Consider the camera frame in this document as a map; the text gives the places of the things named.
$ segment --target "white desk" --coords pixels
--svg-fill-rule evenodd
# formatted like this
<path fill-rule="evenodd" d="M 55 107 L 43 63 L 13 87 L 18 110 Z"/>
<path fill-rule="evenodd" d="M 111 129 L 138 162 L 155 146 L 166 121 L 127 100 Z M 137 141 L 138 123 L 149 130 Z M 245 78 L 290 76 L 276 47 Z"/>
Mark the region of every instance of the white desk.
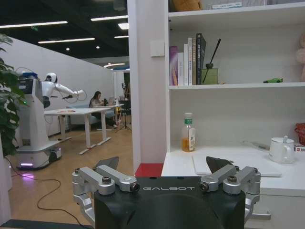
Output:
<path fill-rule="evenodd" d="M 122 111 L 120 112 L 120 117 L 118 118 L 118 111 L 117 107 L 122 107 L 124 104 L 118 104 L 118 105 L 109 105 L 109 106 L 95 106 L 94 108 L 110 108 L 114 109 L 114 114 L 115 114 L 115 123 L 117 126 L 119 126 L 120 122 L 122 121 Z"/>
<path fill-rule="evenodd" d="M 65 122 L 64 116 L 65 115 L 83 115 L 85 120 L 85 133 L 86 133 L 86 146 L 87 148 L 82 150 L 79 154 L 84 154 L 88 150 L 92 149 L 96 145 L 101 145 L 108 141 L 110 137 L 107 137 L 106 134 L 106 122 L 105 122 L 105 111 L 109 110 L 109 108 L 65 108 L 65 109 L 58 109 L 58 110 L 51 110 L 45 111 L 44 115 L 46 116 L 59 116 L 60 124 L 61 124 L 61 138 L 62 141 L 70 139 L 70 137 L 66 138 L 66 131 L 65 131 Z M 90 125 L 89 125 L 89 114 L 94 112 L 101 113 L 101 123 L 102 123 L 102 141 L 98 144 L 91 145 L 90 140 Z"/>
<path fill-rule="evenodd" d="M 247 146 L 235 147 L 220 147 L 220 146 L 205 146 L 197 147 L 196 151 L 191 153 L 183 152 L 180 149 L 166 153 L 165 162 L 163 165 L 163 177 L 192 177 L 198 176 L 195 173 L 192 155 L 200 154 L 201 152 L 209 151 L 226 151 L 234 153 L 237 148 L 243 148 L 245 154 L 247 151 L 256 149 Z M 266 152 L 256 150 L 258 156 L 267 156 Z M 262 177 L 261 178 L 261 194 L 276 195 L 276 196 L 293 196 L 305 197 L 305 153 L 296 153 L 296 161 L 293 164 L 278 164 L 270 161 L 270 166 L 282 172 L 282 177 Z"/>

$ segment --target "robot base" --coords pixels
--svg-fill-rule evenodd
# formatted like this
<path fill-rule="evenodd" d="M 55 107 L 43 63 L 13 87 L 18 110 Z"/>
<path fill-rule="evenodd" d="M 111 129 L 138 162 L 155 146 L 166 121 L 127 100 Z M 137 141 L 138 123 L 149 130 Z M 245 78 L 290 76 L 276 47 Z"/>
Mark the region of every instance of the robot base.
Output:
<path fill-rule="evenodd" d="M 52 147 L 36 152 L 17 152 L 17 168 L 23 170 L 38 170 L 47 167 L 61 158 L 61 148 Z"/>

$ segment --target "cutting board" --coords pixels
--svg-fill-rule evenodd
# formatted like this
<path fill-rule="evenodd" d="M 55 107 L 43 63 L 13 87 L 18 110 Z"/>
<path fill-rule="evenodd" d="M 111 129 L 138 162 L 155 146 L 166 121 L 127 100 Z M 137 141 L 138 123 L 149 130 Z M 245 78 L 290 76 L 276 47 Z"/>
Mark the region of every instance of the cutting board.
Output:
<path fill-rule="evenodd" d="M 211 171 L 206 163 L 206 157 L 212 156 L 216 158 L 226 159 L 231 161 L 235 166 L 243 169 L 246 166 L 255 167 L 262 174 L 262 177 L 281 177 L 282 173 L 272 167 L 271 161 L 265 157 L 258 155 L 245 155 L 245 154 L 228 154 L 228 153 L 200 153 L 192 156 L 195 173 L 198 175 L 209 175 Z"/>

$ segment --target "green toy car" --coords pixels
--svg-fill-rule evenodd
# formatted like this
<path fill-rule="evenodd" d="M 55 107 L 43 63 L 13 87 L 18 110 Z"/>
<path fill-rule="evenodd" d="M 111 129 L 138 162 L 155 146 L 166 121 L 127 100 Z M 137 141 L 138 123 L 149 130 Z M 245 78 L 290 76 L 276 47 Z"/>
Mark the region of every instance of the green toy car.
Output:
<path fill-rule="evenodd" d="M 283 79 L 280 78 L 274 78 L 272 80 L 265 80 L 264 83 L 282 83 Z"/>

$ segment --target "basket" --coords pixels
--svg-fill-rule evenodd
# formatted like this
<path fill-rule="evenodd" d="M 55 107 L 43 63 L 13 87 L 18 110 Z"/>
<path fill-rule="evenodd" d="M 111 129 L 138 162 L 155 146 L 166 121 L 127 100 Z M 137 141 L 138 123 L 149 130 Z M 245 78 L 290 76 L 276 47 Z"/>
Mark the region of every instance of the basket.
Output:
<path fill-rule="evenodd" d="M 295 131 L 299 134 L 299 142 L 305 145 L 305 123 L 297 123 Z"/>
<path fill-rule="evenodd" d="M 202 10 L 201 0 L 172 0 L 177 11 Z"/>

